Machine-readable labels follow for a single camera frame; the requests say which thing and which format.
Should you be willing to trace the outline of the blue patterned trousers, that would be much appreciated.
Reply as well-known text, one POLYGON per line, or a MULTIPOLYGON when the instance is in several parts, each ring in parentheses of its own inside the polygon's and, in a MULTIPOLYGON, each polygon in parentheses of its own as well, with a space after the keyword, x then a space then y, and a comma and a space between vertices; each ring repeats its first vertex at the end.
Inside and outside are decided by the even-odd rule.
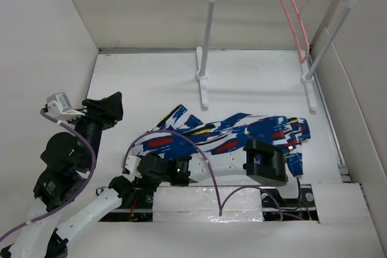
POLYGON ((304 118, 239 112, 203 123, 184 105, 178 105, 151 129, 150 135, 135 140, 126 154, 143 156, 154 152, 166 159, 199 152, 215 156, 235 152, 248 140, 259 140, 280 147, 290 173, 298 177, 304 174, 302 143, 310 138, 304 118))

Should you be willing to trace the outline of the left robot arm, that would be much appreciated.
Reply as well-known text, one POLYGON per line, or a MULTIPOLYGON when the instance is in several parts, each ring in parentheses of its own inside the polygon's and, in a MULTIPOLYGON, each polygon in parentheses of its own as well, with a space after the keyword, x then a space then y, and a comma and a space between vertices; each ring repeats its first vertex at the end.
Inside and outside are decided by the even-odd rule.
POLYGON ((1 250, 1 257, 67 257, 79 233, 116 206, 129 207, 135 193, 127 187, 108 190, 105 205, 87 207, 64 224, 59 220, 90 182, 104 130, 123 118, 122 93, 100 100, 90 98, 74 109, 64 92, 47 98, 41 116, 64 130, 53 135, 41 154, 46 169, 33 189, 33 202, 26 222, 5 233, 19 230, 15 242, 1 250))

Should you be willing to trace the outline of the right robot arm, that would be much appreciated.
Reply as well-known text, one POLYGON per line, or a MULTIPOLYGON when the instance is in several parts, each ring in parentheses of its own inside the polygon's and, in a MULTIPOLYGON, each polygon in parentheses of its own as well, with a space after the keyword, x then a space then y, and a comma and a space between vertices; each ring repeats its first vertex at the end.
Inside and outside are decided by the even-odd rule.
POLYGON ((248 140, 243 150, 246 153, 244 162, 229 156, 215 164, 211 164, 204 153, 198 157, 188 154, 177 158, 167 158, 154 152, 143 157, 129 156, 125 170, 134 180, 124 176, 113 178, 98 198, 60 224, 56 233, 60 238, 73 242, 111 210, 119 206, 133 206, 139 190, 154 192, 163 182, 187 187, 206 179, 245 175, 266 187, 287 184, 285 155, 281 148, 259 140, 248 140))

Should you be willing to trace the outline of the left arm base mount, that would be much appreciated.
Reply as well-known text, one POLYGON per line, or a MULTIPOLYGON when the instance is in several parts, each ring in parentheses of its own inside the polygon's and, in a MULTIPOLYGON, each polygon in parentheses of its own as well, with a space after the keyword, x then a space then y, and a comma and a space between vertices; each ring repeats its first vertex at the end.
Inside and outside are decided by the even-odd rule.
POLYGON ((139 189, 130 205, 112 210, 100 222, 152 222, 154 192, 139 189))

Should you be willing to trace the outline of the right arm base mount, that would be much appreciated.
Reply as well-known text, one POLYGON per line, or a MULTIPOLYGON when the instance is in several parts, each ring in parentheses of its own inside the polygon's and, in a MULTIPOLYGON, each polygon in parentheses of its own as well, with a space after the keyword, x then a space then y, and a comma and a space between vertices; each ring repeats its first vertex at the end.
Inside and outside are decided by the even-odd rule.
MULTIPOLYGON (((296 180, 296 197, 284 198, 278 189, 265 189, 276 199, 282 210, 283 221, 318 221, 316 201, 311 184, 301 184, 296 180)), ((261 192, 262 217, 264 222, 280 221, 281 215, 274 200, 268 193, 261 192)))

